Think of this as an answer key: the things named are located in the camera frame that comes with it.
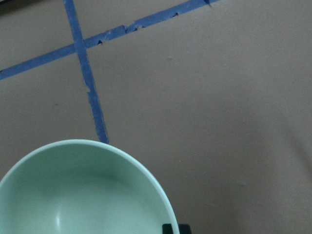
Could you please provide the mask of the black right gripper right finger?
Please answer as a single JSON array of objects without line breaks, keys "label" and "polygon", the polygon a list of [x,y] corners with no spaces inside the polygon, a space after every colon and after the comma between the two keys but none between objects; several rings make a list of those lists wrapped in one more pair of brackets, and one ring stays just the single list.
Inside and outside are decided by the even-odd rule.
[{"label": "black right gripper right finger", "polygon": [[179,224],[178,228],[180,234],[191,234],[191,227],[189,224]]}]

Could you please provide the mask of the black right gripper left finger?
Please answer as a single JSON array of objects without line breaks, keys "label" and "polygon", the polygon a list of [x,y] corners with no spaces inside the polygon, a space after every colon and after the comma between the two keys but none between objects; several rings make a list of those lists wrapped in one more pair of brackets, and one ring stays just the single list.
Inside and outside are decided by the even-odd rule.
[{"label": "black right gripper left finger", "polygon": [[162,225],[162,233],[163,234],[173,234],[173,228],[171,224],[163,224]]}]

